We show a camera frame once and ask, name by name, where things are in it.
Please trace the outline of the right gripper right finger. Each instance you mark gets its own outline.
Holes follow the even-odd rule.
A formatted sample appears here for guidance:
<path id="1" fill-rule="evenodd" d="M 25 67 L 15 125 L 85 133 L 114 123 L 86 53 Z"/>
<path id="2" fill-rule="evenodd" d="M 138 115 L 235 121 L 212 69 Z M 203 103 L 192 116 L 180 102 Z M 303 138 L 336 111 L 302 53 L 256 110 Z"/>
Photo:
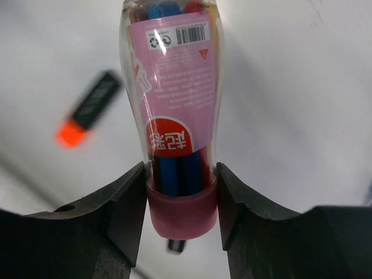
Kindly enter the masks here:
<path id="1" fill-rule="evenodd" d="M 371 208 L 287 209 L 217 164 L 219 223 L 231 278 L 370 278 Z"/>

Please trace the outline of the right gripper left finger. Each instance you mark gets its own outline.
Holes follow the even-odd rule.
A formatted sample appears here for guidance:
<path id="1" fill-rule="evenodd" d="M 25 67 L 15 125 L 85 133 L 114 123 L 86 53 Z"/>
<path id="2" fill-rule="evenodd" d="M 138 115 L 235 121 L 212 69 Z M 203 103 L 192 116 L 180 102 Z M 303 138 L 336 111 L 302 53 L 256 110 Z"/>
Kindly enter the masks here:
<path id="1" fill-rule="evenodd" d="M 129 278 L 146 208 L 142 163 L 56 209 L 1 211 L 2 278 Z"/>

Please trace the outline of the pink capped marker bottle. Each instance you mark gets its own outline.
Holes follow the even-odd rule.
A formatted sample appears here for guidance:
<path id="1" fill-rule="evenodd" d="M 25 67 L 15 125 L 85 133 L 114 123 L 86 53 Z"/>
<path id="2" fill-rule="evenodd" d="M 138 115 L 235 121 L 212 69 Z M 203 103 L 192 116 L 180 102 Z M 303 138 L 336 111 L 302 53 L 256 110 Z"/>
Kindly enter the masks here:
<path id="1" fill-rule="evenodd" d="M 215 1 L 124 1 L 120 60 L 144 154 L 152 224 L 163 238 L 217 218 L 215 141 L 224 31 Z"/>

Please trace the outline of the pink highlighter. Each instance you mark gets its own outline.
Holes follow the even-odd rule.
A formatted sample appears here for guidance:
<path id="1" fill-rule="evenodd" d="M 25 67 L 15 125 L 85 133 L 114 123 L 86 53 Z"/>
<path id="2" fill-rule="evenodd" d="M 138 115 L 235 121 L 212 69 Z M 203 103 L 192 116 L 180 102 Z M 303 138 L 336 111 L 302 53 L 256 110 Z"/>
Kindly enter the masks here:
<path id="1" fill-rule="evenodd" d="M 167 251 L 180 255 L 183 253 L 186 243 L 187 243 L 186 240 L 168 239 Z"/>

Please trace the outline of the orange highlighter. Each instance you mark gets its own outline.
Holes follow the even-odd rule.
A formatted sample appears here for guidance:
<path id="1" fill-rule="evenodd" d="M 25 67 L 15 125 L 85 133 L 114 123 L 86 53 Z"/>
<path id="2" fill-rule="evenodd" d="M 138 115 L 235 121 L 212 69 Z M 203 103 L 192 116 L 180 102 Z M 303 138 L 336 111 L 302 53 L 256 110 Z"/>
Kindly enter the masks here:
<path id="1" fill-rule="evenodd" d="M 81 144 L 118 96 L 123 82 L 113 70 L 100 72 L 54 135 L 64 148 Z"/>

